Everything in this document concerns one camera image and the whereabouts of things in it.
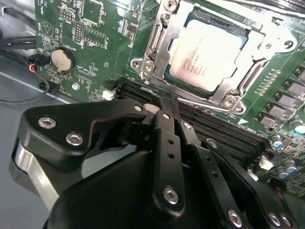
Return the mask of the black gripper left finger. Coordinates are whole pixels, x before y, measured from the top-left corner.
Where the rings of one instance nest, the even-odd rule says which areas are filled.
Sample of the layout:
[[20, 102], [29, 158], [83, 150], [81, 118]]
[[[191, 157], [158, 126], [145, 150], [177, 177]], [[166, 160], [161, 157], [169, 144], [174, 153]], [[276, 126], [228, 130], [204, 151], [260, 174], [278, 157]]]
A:
[[34, 107], [25, 111], [13, 159], [52, 210], [72, 185], [137, 152], [151, 155], [145, 201], [151, 214], [183, 214], [185, 194], [176, 119], [162, 93], [133, 99]]

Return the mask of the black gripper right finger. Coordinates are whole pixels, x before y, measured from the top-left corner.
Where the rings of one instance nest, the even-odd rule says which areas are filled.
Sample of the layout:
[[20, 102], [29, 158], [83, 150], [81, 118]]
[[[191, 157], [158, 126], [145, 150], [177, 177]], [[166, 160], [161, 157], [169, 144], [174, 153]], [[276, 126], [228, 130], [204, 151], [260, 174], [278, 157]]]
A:
[[255, 181], [214, 139], [200, 141], [179, 115], [176, 96], [169, 97], [183, 149], [204, 186], [213, 229], [295, 229], [297, 223], [280, 189]]

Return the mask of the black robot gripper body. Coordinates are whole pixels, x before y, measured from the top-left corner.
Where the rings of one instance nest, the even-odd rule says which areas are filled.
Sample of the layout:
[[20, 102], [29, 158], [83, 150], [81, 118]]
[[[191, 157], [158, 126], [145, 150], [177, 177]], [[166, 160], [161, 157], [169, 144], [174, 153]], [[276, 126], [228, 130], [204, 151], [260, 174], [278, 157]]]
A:
[[198, 171], [183, 166], [186, 205], [172, 224], [148, 213], [148, 152], [132, 153], [65, 190], [48, 218], [49, 229], [219, 229]]

